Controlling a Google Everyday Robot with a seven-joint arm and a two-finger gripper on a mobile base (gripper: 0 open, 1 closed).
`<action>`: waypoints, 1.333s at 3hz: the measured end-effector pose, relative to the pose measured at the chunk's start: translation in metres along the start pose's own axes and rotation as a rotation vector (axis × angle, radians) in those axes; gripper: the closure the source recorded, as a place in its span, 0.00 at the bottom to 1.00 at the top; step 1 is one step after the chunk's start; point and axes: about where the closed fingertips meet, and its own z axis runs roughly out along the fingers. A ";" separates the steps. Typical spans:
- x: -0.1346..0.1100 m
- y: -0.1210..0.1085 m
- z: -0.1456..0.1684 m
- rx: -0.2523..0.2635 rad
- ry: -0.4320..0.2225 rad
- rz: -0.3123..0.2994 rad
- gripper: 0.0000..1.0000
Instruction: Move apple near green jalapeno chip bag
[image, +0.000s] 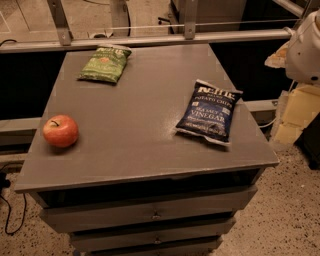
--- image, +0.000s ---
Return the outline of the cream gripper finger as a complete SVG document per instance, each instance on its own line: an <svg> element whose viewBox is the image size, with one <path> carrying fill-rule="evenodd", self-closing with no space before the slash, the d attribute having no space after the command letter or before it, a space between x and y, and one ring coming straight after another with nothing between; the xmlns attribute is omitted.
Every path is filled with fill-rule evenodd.
<svg viewBox="0 0 320 256"><path fill-rule="evenodd" d="M274 140L282 144L293 144L319 113L320 87L299 84L289 93Z"/></svg>
<svg viewBox="0 0 320 256"><path fill-rule="evenodd" d="M264 65L271 68L284 68L289 43L284 43L276 52L267 57Z"/></svg>

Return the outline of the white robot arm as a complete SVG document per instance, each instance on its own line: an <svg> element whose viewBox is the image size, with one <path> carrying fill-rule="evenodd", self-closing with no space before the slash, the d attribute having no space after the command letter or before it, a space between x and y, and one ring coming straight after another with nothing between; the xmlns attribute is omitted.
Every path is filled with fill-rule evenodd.
<svg viewBox="0 0 320 256"><path fill-rule="evenodd" d="M293 144L320 112L320 10L310 13L291 38L265 60L271 68L284 68L297 83L279 98L280 123L273 140Z"/></svg>

